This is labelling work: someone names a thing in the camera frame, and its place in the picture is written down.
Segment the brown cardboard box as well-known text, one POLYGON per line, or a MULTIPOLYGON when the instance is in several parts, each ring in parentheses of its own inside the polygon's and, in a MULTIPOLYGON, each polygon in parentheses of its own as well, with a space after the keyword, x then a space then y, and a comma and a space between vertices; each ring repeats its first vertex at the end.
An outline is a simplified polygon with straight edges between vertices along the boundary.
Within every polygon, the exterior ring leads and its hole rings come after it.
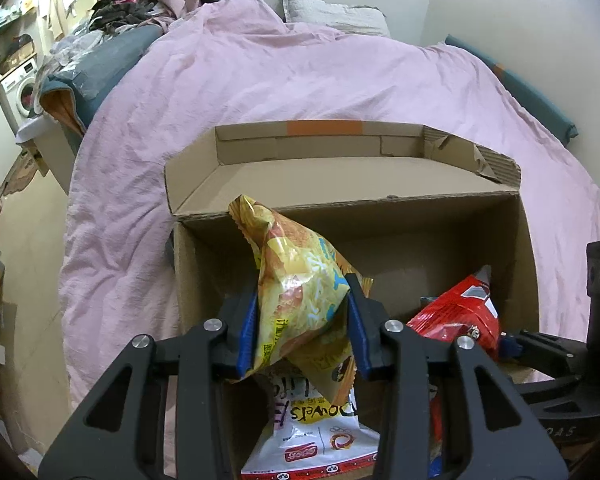
MULTIPOLYGON (((257 291, 252 249, 228 212, 241 195, 324 236, 374 280, 366 297, 406 326, 420 298, 442 295, 485 264, 500 331, 539 326, 521 172, 490 148, 391 122, 217 126, 166 163, 164 180, 183 335, 225 299, 257 291)), ((272 412, 259 374, 223 385, 234 479, 272 412)), ((358 418, 381 430, 381 383, 356 367, 350 392, 358 418)))

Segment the yellow chips bag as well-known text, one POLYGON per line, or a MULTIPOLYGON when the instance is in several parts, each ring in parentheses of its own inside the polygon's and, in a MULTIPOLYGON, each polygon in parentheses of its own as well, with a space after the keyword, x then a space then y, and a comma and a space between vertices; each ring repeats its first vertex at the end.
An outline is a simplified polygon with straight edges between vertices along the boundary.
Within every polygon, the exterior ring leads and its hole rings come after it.
POLYGON ((233 200, 228 212, 258 269, 254 346, 238 365, 238 376, 286 361, 328 402, 346 403, 356 370, 347 333, 347 276, 353 275, 364 296, 374 280, 320 233, 247 195, 233 200))

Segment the red snack bag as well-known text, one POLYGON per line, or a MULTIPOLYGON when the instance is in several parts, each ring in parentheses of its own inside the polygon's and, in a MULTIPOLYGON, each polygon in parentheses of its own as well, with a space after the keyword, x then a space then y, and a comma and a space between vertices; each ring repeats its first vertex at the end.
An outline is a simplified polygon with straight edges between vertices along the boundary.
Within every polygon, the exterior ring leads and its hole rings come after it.
POLYGON ((473 339, 491 357, 498 354, 500 319, 491 299, 491 267, 482 266, 423 307, 407 326, 430 339, 473 339))

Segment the grey white pillow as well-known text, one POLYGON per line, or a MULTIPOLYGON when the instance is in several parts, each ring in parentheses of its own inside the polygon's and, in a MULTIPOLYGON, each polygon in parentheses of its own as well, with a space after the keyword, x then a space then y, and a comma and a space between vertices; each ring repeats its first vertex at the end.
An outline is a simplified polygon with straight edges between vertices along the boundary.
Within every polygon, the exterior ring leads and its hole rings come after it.
POLYGON ((385 14, 373 6, 324 0, 280 0, 287 23, 328 26, 346 34, 390 38, 385 14))

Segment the pile of clothes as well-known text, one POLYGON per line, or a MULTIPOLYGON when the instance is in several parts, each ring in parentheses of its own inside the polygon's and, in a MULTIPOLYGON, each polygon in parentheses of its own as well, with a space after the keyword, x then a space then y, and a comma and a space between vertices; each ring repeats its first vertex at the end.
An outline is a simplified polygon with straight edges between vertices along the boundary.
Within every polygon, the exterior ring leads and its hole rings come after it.
POLYGON ((124 75, 174 21, 158 0, 98 0, 38 68, 33 113, 83 134, 124 75))

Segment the white washing machine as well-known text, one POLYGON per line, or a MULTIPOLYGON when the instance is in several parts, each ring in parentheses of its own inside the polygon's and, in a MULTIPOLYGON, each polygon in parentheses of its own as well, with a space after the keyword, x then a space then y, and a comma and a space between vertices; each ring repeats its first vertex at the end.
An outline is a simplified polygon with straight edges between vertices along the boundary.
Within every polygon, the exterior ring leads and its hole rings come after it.
POLYGON ((38 64, 31 56, 0 79, 0 104, 13 133, 17 133, 33 110, 37 72, 38 64))

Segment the white red chips bag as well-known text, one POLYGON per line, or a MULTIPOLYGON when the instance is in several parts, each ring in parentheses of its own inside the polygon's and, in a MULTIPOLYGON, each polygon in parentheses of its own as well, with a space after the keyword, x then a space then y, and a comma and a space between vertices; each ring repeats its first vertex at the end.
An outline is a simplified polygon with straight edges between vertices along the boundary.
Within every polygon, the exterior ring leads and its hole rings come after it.
POLYGON ((377 431, 358 419, 355 393, 325 399, 305 377, 271 374, 273 415, 242 466, 243 479, 335 479, 371 474, 377 431))

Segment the teal bolster cushion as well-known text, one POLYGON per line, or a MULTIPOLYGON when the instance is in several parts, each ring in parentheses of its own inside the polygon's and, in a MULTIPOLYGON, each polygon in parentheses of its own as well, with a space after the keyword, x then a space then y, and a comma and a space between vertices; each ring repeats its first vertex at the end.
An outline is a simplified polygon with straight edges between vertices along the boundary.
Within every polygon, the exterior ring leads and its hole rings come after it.
POLYGON ((503 64, 498 63, 489 55, 471 46, 466 41, 452 35, 446 36, 444 43, 471 53, 492 70, 505 89, 537 119, 547 130, 563 145, 579 135, 576 124, 568 118, 553 102, 550 102, 542 92, 531 84, 508 70, 503 64))

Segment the pink bed duvet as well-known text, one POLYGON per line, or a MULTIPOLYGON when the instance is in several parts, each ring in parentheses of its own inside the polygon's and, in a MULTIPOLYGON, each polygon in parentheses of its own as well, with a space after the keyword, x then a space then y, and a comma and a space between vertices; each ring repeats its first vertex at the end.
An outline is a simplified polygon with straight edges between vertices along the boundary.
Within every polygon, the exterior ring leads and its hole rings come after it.
POLYGON ((263 0, 220 0, 149 47, 102 102, 76 156, 58 284, 72 403, 134 335, 178 331, 166 162, 214 126, 294 119, 426 125, 512 158, 540 329, 585 336, 585 248, 600 240, 600 188, 486 64, 446 44, 287 24, 263 0))

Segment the white side cabinet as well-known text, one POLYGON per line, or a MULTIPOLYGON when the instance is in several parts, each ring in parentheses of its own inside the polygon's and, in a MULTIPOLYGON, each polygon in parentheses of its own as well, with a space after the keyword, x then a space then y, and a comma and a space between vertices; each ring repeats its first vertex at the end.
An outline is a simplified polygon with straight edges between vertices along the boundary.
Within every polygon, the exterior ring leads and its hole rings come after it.
POLYGON ((28 118, 18 128, 16 141, 31 152, 42 174, 50 171, 62 190, 69 194, 76 149, 61 123, 50 115, 28 118))

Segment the brown floor mat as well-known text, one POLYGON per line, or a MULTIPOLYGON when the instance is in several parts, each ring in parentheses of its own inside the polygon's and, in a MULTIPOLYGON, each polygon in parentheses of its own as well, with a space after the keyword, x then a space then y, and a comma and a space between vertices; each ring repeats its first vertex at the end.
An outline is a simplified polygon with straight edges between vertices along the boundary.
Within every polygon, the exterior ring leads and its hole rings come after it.
POLYGON ((0 187, 0 200, 23 191, 38 172, 38 164, 28 151, 22 151, 0 187))

